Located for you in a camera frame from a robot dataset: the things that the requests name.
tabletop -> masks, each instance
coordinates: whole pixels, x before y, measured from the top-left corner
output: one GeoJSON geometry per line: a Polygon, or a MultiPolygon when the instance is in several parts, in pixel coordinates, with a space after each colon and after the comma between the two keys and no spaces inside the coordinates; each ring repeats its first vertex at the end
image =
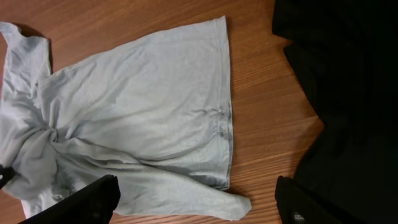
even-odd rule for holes
{"type": "MultiPolygon", "coordinates": [[[[252,210],[235,223],[280,223],[277,177],[292,176],[322,130],[287,62],[289,41],[272,35],[274,0],[2,0],[0,21],[24,35],[50,39],[53,71],[147,34],[226,16],[231,56],[234,152],[228,192],[252,210]]],[[[0,39],[0,65],[6,51],[0,39]]],[[[16,199],[0,192],[0,224],[24,219],[16,199]]],[[[115,214],[111,223],[228,223],[202,216],[115,214]]]]}

crumpled fabric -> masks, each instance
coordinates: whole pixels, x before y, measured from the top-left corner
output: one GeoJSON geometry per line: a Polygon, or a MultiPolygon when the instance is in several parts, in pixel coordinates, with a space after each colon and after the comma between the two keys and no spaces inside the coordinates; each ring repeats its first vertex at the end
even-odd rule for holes
{"type": "Polygon", "coordinates": [[[105,174],[121,215],[239,220],[226,193],[233,151],[225,18],[147,35],[53,74],[49,42],[0,23],[7,44],[0,102],[4,190],[30,217],[105,174]]]}

light gray fabric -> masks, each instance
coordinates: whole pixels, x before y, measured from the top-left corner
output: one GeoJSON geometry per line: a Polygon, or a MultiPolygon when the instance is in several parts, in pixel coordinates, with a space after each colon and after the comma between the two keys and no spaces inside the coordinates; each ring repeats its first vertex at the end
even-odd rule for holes
{"type": "Polygon", "coordinates": [[[121,215],[239,220],[225,18],[156,32],[51,74],[49,42],[0,23],[8,49],[0,113],[5,190],[29,217],[105,174],[121,215]]]}

wood grain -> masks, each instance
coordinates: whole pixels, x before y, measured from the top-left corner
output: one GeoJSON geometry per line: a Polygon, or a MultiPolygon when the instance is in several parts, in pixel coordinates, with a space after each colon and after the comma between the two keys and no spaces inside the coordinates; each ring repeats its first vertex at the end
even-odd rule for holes
{"type": "MultiPolygon", "coordinates": [[[[274,0],[2,0],[0,21],[51,40],[53,70],[158,30],[225,15],[231,50],[234,156],[230,192],[252,210],[235,223],[280,223],[279,175],[291,176],[322,123],[271,33],[274,0]]],[[[0,41],[0,62],[6,45],[0,41]]],[[[24,219],[19,201],[0,194],[0,223],[24,219]]],[[[227,223],[213,217],[122,217],[112,223],[227,223]]]]}

wooden table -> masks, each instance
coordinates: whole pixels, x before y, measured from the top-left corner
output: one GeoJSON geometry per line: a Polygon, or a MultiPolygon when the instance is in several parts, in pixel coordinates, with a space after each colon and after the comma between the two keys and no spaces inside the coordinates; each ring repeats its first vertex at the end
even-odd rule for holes
{"type": "MultiPolygon", "coordinates": [[[[252,200],[235,223],[280,223],[274,190],[292,176],[320,130],[282,48],[272,35],[274,0],[2,0],[0,21],[25,35],[51,40],[54,71],[158,30],[207,21],[228,22],[232,66],[234,155],[230,192],[252,200]]],[[[0,41],[0,62],[6,45],[0,41]]],[[[0,223],[24,219],[19,201],[0,194],[0,223]]],[[[121,217],[112,223],[227,223],[212,217],[121,217]]]]}

